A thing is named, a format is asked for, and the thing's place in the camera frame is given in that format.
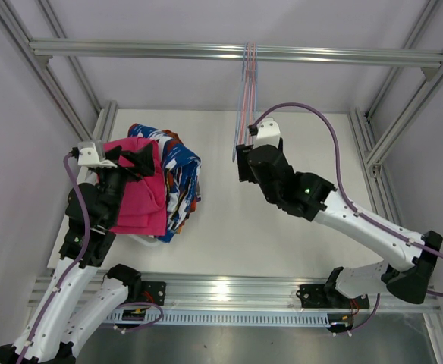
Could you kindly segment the pink trousers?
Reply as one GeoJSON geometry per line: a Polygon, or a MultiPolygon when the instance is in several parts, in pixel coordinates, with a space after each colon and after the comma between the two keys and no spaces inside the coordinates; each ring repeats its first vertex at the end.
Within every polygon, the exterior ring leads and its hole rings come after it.
{"type": "Polygon", "coordinates": [[[161,166],[159,145],[155,140],[130,136],[104,145],[105,151],[120,146],[124,151],[136,152],[152,146],[155,173],[139,181],[127,183],[115,234],[135,234],[160,237],[167,230],[166,186],[161,166]]]}

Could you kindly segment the pink hanger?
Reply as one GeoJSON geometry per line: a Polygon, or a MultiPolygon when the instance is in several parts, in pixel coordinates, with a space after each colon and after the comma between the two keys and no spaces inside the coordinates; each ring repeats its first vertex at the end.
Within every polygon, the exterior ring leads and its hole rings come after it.
{"type": "Polygon", "coordinates": [[[252,136],[250,133],[250,125],[254,122],[254,93],[255,93],[255,73],[256,73],[256,66],[255,66],[255,57],[256,57],[256,44],[253,42],[251,43],[250,48],[250,103],[249,103],[249,119],[248,119],[248,134],[247,134],[247,144],[250,145],[252,142],[252,136]]]}
{"type": "Polygon", "coordinates": [[[245,119],[246,119],[246,111],[247,111],[247,93],[249,86],[249,55],[250,55],[250,46],[249,42],[246,42],[243,50],[243,60],[242,60],[242,74],[241,74],[241,82],[240,82],[240,90],[237,102],[237,120],[236,120],[236,131],[234,137],[234,145],[232,152],[232,161],[235,162],[236,159],[236,147],[240,144],[245,143],[245,119]]]}

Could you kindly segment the orange patterned trousers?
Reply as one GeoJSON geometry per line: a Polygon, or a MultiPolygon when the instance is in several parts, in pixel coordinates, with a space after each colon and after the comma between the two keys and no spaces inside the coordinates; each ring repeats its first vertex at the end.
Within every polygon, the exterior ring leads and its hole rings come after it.
{"type": "Polygon", "coordinates": [[[186,220],[196,211],[201,200],[200,169],[201,158],[186,146],[171,130],[164,130],[171,137],[167,144],[168,169],[165,182],[168,192],[168,230],[171,235],[179,234],[186,220]]]}

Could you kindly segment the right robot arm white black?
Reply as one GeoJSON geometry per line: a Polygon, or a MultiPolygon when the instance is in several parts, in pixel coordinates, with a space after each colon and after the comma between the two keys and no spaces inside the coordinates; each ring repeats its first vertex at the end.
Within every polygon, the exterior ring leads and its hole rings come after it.
{"type": "Polygon", "coordinates": [[[265,200],[289,215],[332,228],[382,260],[359,268],[334,268],[323,286],[334,308],[366,294],[388,292],[407,303],[423,303],[443,238],[434,231],[407,230],[352,206],[334,184],[310,172],[296,172],[272,145],[236,148],[240,181],[258,184],[265,200]]]}

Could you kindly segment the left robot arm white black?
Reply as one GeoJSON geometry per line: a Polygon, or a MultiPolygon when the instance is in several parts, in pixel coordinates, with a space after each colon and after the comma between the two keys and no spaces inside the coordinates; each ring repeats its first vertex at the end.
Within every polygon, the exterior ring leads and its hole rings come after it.
{"type": "Polygon", "coordinates": [[[77,308],[97,274],[115,233],[125,189],[155,173],[153,144],[136,152],[99,140],[79,143],[63,159],[72,190],[65,214],[68,231],[53,277],[23,333],[0,346],[0,363],[74,363],[107,316],[142,295],[141,274],[126,265],[111,268],[90,300],[77,308]]]}

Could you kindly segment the blue hanger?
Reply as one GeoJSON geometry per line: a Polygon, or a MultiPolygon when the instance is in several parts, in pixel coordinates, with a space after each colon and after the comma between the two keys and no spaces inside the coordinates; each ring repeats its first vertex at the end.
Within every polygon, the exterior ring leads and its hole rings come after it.
{"type": "Polygon", "coordinates": [[[249,51],[247,53],[247,107],[246,107],[246,126],[247,134],[245,143],[250,144],[250,129],[252,123],[252,90],[253,90],[253,44],[249,43],[249,51]]]}
{"type": "Polygon", "coordinates": [[[253,106],[252,106],[252,122],[255,122],[257,117],[257,98],[258,98],[258,76],[259,76],[259,65],[258,65],[258,44],[254,43],[253,50],[253,106]]]}

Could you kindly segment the blue white patterned trousers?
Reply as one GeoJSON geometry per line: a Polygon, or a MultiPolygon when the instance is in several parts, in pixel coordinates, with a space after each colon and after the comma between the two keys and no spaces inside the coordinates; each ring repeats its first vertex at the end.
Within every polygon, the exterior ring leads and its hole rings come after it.
{"type": "Polygon", "coordinates": [[[156,239],[170,243],[182,231],[186,220],[196,211],[196,204],[201,201],[199,178],[202,160],[171,130],[133,124],[127,135],[158,143],[165,179],[167,228],[165,234],[156,239]]]}

